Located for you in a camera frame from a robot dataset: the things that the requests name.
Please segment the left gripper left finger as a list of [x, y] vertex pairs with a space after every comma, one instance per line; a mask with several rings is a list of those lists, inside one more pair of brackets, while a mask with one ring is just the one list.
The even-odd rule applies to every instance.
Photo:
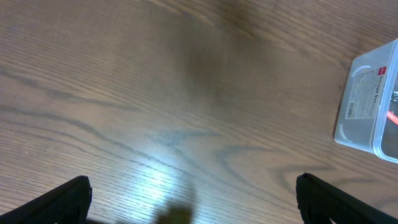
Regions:
[[1, 215], [1, 224], [85, 223], [91, 200], [89, 178], [81, 175]]

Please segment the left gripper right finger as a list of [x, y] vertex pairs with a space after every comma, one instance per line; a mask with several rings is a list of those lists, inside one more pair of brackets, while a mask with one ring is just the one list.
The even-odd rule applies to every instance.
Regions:
[[305, 224], [397, 224], [397, 219], [304, 173], [297, 177], [298, 209]]

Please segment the clear plastic storage container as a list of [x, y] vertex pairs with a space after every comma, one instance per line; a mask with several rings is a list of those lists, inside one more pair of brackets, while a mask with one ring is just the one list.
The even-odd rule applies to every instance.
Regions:
[[397, 40], [356, 57], [349, 71], [336, 122], [337, 143], [397, 163]]

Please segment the small hammer with black grip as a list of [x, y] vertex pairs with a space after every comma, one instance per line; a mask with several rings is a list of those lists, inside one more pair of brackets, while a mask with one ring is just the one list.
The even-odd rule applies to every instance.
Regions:
[[394, 114], [393, 111], [387, 112], [387, 118], [392, 121], [394, 124], [398, 125], [398, 117]]

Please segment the silver ratchet wrench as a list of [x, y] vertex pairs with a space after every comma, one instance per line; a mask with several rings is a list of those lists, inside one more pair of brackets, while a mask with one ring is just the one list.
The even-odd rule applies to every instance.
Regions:
[[393, 91], [393, 92], [392, 92], [391, 101], [392, 101], [393, 103], [397, 103], [397, 102], [398, 102], [398, 91]]

